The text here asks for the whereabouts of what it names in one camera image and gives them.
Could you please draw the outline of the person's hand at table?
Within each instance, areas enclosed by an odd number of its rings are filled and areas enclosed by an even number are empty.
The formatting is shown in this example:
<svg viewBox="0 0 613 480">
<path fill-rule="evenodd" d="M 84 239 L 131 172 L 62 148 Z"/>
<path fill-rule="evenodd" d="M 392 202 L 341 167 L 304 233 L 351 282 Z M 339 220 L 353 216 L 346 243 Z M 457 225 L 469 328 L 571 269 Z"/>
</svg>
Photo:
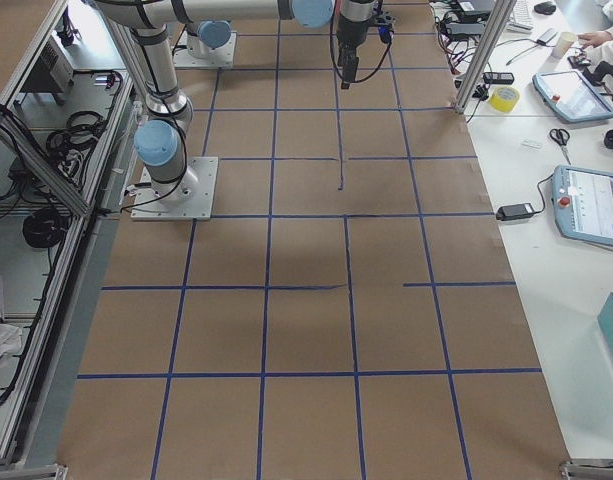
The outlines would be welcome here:
<svg viewBox="0 0 613 480">
<path fill-rule="evenodd" d="M 577 35 L 582 49 L 598 47 L 613 39 L 613 35 L 607 30 L 580 33 Z"/>
</svg>

